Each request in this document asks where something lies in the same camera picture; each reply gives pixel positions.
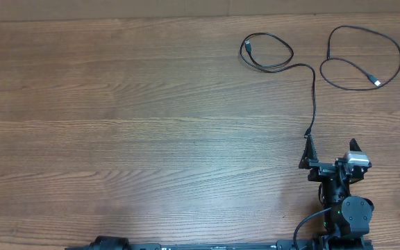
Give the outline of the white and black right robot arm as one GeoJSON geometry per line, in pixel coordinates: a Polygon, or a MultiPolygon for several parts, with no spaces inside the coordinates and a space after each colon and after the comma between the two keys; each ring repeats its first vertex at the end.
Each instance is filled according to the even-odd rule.
{"type": "Polygon", "coordinates": [[[350,190],[350,185],[363,180],[372,167],[370,159],[352,139],[343,157],[336,158],[333,163],[322,163],[312,138],[306,136],[299,168],[309,171],[309,181],[319,183],[318,199],[323,210],[298,224],[292,246],[295,249],[372,249],[372,243],[365,241],[364,236],[369,233],[374,204],[369,199],[353,196],[350,190]],[[324,217],[325,231],[314,234],[307,243],[300,243],[299,229],[320,215],[324,217]]]}

